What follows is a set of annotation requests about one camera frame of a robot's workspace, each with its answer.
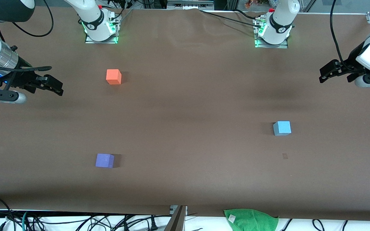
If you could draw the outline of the blue foam block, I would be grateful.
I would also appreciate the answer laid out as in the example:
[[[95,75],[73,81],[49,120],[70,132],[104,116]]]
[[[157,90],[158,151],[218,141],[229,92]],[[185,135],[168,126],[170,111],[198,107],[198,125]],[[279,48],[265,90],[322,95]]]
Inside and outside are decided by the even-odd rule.
[[[273,124],[275,136],[286,136],[292,133],[290,121],[277,121]]]

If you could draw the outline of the orange foam block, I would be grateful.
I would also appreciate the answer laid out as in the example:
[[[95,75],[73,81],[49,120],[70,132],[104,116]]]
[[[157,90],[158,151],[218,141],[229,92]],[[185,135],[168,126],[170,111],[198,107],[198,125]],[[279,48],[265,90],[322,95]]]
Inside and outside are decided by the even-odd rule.
[[[122,73],[118,69],[108,69],[106,74],[106,80],[109,85],[121,85]]]

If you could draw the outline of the purple foam block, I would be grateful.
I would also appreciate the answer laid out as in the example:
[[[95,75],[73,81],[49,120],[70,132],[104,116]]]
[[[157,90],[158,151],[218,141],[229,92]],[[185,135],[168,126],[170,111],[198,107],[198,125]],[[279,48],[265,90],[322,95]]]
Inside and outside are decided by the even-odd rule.
[[[113,168],[114,155],[98,153],[96,157],[95,166],[101,168]]]

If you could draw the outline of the brown table cover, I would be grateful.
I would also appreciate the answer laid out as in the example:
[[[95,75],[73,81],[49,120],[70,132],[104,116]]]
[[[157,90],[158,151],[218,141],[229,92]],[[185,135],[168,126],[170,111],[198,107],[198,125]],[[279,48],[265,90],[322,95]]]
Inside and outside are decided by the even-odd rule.
[[[370,220],[370,88],[320,84],[337,58],[328,14],[299,14],[288,49],[256,48],[248,25],[191,10],[133,10],[118,44],[86,44],[53,7],[33,38],[0,25],[63,82],[0,103],[0,198],[12,209]],[[108,69],[122,73],[109,85]],[[273,124],[292,133],[275,136]],[[96,167],[98,153],[113,168]]]

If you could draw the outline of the silver background device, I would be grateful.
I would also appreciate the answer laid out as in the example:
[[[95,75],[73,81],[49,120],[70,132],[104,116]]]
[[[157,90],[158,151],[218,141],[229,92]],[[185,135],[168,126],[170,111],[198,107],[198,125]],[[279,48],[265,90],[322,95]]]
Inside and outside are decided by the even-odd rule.
[[[167,0],[166,9],[215,10],[214,0]]]

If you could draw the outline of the green cloth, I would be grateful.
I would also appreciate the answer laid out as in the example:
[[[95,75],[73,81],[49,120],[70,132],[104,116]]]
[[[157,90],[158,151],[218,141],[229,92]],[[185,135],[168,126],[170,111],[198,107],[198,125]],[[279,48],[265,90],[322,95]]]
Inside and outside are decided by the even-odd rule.
[[[224,210],[232,231],[276,231],[279,217],[253,209]]]

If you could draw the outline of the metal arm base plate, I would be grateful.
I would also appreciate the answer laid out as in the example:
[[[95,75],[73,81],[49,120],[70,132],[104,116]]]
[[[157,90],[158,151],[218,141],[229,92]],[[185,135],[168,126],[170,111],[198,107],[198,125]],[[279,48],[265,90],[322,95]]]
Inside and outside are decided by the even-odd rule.
[[[103,41],[95,41],[89,35],[84,27],[85,32],[85,43],[86,44],[117,44],[119,42],[119,31],[121,26],[121,19],[122,15],[118,15],[115,19],[113,19],[107,26],[108,29],[111,31],[110,36]]]
[[[255,17],[255,19],[253,19],[252,22],[254,25],[260,25],[261,28],[263,28],[266,25],[265,18],[263,17]],[[262,31],[262,29],[253,27],[254,41],[255,41],[256,48],[278,48],[278,49],[288,49],[289,48],[287,38],[281,44],[269,44],[263,38],[259,36],[260,31]]]

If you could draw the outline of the grey metal post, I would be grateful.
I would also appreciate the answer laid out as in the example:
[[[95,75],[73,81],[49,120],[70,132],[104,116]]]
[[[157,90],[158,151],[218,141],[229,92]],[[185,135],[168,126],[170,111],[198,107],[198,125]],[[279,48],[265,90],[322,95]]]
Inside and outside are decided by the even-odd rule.
[[[184,224],[187,212],[187,206],[174,206],[173,215],[171,216],[164,231],[184,231]]]

